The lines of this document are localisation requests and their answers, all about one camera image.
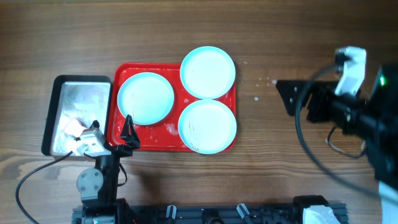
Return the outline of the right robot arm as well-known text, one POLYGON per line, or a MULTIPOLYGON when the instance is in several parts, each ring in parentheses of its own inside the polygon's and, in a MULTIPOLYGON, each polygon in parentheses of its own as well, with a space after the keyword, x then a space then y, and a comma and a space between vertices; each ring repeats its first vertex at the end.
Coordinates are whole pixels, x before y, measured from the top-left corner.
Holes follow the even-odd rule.
POLYGON ((279 80, 275 86, 288 114, 295 118, 298 140, 311 161, 338 183, 380 199, 382 222, 397 223, 397 64, 380 66, 366 100, 359 96, 366 57, 366 51, 359 47, 336 49, 334 63, 309 79, 279 80), (366 156, 379 182, 377 192, 338 177, 313 155, 302 132, 302 108, 308 109, 309 122, 332 122, 343 134, 363 140, 358 155, 348 154, 331 142, 328 145, 352 159, 366 156))

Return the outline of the pink green sponge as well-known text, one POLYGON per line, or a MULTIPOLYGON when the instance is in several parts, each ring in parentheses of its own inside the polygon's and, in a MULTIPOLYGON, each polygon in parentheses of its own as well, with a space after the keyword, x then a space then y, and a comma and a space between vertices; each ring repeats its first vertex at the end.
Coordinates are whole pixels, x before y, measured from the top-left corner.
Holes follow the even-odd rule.
POLYGON ((87 129, 78 119, 71 119, 64 127, 63 132, 74 138, 79 138, 82 133, 87 129))

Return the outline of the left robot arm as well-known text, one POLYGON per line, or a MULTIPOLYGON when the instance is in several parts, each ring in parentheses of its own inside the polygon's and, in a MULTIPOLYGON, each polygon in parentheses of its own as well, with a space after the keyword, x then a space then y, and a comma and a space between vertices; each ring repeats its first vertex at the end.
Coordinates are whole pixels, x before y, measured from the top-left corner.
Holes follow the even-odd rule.
POLYGON ((81 195, 81 208, 73 209, 72 223, 138 223, 139 218, 126 199, 117 198, 119 173, 125 169, 120 158, 132 156, 141 144, 134 129, 132 117, 126 116, 120 138, 124 144, 110 146, 103 135, 95 136, 95 144, 109 154, 94 157, 95 166, 84 170, 77 178, 76 187, 81 195))

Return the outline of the light blue plate top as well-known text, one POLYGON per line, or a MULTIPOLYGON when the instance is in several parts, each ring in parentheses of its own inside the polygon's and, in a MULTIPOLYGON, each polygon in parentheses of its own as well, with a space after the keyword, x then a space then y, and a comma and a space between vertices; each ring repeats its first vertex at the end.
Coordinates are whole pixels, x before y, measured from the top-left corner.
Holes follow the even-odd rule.
POLYGON ((232 58, 213 46, 198 47, 189 52, 180 66, 180 80, 192 96, 216 99, 225 95, 236 79, 232 58))

